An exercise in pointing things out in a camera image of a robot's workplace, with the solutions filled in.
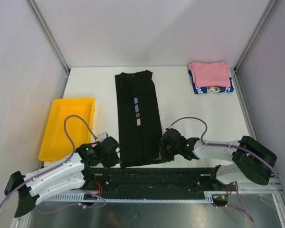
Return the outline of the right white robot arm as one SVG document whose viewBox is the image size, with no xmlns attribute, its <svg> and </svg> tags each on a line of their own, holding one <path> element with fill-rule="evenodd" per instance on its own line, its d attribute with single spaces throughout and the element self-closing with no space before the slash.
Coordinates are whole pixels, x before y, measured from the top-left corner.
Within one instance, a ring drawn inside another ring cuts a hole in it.
<svg viewBox="0 0 285 228">
<path fill-rule="evenodd" d="M 186 139 L 179 131 L 168 128 L 154 156 L 156 162 L 171 162 L 175 155 L 188 161 L 216 159 L 230 162 L 217 165 L 209 179 L 214 190 L 222 190 L 232 182 L 253 182 L 265 186 L 274 173 L 277 156 L 250 136 L 239 141 L 212 142 L 197 137 Z"/>
</svg>

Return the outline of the yellow plastic bin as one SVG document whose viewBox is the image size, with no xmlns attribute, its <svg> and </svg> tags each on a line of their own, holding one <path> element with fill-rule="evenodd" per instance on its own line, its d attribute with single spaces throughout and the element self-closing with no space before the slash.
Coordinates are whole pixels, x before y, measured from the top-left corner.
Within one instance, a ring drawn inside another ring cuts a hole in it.
<svg viewBox="0 0 285 228">
<path fill-rule="evenodd" d="M 38 159 L 42 162 L 56 162 L 72 151 L 75 147 L 91 141 L 89 128 L 93 125 L 95 110 L 94 98 L 55 99 L 52 103 L 45 134 Z"/>
</svg>

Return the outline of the black printed t-shirt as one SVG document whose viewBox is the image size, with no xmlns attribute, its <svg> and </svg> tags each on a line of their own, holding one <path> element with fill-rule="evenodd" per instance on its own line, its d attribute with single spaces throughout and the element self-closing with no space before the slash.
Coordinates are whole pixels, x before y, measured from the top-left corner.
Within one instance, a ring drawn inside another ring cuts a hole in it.
<svg viewBox="0 0 285 228">
<path fill-rule="evenodd" d="M 115 76 L 121 167 L 155 163 L 162 126 L 152 72 Z"/>
</svg>

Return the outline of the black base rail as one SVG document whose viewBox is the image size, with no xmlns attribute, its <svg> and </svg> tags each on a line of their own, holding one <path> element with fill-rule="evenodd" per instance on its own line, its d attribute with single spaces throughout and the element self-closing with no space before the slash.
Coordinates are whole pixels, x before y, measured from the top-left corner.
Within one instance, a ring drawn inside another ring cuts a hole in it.
<svg viewBox="0 0 285 228">
<path fill-rule="evenodd" d="M 211 177 L 214 168 L 93 168 L 104 192 L 235 191 Z"/>
</svg>

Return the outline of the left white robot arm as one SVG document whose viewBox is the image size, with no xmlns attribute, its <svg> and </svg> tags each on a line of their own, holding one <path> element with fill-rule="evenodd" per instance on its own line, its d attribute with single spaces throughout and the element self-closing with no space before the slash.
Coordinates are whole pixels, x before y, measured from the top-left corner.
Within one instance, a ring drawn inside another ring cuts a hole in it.
<svg viewBox="0 0 285 228">
<path fill-rule="evenodd" d="M 111 168 L 120 162 L 117 142 L 95 142 L 82 144 L 72 157 L 28 174 L 13 173 L 4 190 L 9 195 L 13 190 L 19 193 L 18 206 L 14 217 L 31 212 L 41 202 L 68 190 L 90 190 L 95 186 L 96 177 L 92 167 L 102 164 Z"/>
</svg>

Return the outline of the folded pink t-shirt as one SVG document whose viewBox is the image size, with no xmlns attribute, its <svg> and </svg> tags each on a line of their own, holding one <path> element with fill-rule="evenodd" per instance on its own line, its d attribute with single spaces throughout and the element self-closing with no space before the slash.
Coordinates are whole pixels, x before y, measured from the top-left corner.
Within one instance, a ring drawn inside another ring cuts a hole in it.
<svg viewBox="0 0 285 228">
<path fill-rule="evenodd" d="M 214 63 L 192 62 L 189 68 L 197 87 L 230 87 L 229 64 L 225 61 Z"/>
</svg>

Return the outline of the folded blue printed t-shirt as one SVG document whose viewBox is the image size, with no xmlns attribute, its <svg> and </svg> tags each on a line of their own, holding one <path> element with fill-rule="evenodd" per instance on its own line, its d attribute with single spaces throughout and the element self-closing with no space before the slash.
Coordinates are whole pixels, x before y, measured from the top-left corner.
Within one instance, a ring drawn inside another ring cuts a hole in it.
<svg viewBox="0 0 285 228">
<path fill-rule="evenodd" d="M 193 74 L 190 70 L 188 70 L 188 74 L 190 76 L 190 82 L 192 84 L 192 88 L 194 94 L 218 94 L 218 93 L 232 93 L 234 91 L 233 81 L 231 72 L 229 72 L 229 80 L 230 80 L 230 87 L 221 87 L 221 86 L 208 86 L 208 87 L 197 87 L 193 80 Z"/>
</svg>

